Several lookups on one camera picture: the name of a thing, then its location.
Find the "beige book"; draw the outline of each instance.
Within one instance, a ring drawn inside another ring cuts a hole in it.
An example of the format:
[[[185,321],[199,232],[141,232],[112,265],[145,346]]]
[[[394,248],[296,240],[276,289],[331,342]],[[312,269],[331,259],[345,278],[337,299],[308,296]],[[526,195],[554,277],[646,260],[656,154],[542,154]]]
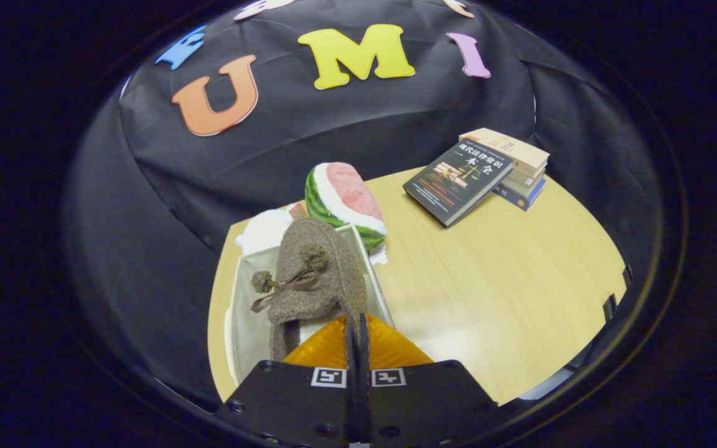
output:
[[[543,168],[541,168],[541,171],[538,171],[538,173],[535,174],[535,176],[529,176],[524,174],[521,171],[517,170],[510,170],[510,173],[508,173],[507,176],[505,176],[505,179],[510,179],[514,182],[518,182],[519,184],[522,184],[526,187],[533,187],[535,184],[538,183],[538,181],[541,179],[541,177],[544,176],[544,170],[546,170],[546,165],[544,165]]]
[[[516,193],[523,195],[525,198],[529,198],[530,193],[535,190],[535,187],[538,187],[538,181],[544,177],[544,170],[541,170],[541,174],[536,176],[530,185],[525,185],[510,178],[510,173],[508,173],[508,175],[500,181],[500,184],[503,184],[504,186],[510,188],[510,190],[514,190]]]
[[[487,128],[480,128],[462,134],[459,137],[459,140],[461,139],[472,139],[481,145],[485,145],[495,151],[500,151],[513,159],[514,170],[534,178],[541,171],[541,168],[546,167],[546,158],[550,156],[546,151],[526,144],[522,140],[500,134],[497,131],[492,131]]]

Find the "letter m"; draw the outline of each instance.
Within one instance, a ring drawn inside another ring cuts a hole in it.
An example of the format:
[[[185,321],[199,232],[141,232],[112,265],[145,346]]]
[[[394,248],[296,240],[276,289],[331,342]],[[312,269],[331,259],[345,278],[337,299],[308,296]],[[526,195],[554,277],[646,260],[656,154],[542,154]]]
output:
[[[350,81],[350,76],[339,70],[337,60],[363,80],[370,76],[375,57],[378,57],[375,76],[413,76],[415,70],[406,60],[400,42],[402,32],[403,29],[396,25],[373,25],[367,28],[367,33],[359,45],[336,29],[318,29],[299,37],[298,43],[310,46],[319,71],[319,78],[314,82],[314,86],[324,90],[346,85]]]

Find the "plush watermelon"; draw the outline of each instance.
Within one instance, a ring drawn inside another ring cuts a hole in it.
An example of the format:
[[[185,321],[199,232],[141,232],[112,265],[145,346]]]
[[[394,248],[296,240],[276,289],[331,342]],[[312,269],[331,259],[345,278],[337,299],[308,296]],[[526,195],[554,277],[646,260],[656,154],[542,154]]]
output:
[[[356,226],[367,250],[387,238],[378,202],[352,165],[331,162],[312,168],[306,178],[306,207],[310,216],[333,227]]]

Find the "table surface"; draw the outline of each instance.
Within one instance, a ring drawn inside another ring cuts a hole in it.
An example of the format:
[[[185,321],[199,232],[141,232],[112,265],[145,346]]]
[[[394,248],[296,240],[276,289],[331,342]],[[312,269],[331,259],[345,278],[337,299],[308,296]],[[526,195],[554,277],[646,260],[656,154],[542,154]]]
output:
[[[461,361],[502,405],[597,334],[603,303],[626,290],[624,261],[591,213],[548,176],[527,212],[490,194],[445,230],[402,189],[421,169],[367,181],[388,232],[388,262],[373,268],[396,329],[434,361]],[[242,255],[234,238],[247,222],[228,231],[210,303],[210,366],[223,401],[236,389],[224,324]]]

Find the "orange letter u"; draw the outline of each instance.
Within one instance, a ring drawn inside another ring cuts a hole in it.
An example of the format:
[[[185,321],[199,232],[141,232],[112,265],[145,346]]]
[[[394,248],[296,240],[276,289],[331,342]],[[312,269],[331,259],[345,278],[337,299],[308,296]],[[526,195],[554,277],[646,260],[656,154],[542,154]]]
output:
[[[205,90],[209,77],[200,77],[177,91],[172,101],[181,108],[182,119],[191,133],[202,137],[214,136],[241,122],[253,111],[259,99],[251,72],[254,60],[256,56],[253,54],[242,56],[217,70],[217,73],[231,78],[231,86],[237,95],[234,104],[225,111],[216,113],[209,104]]]

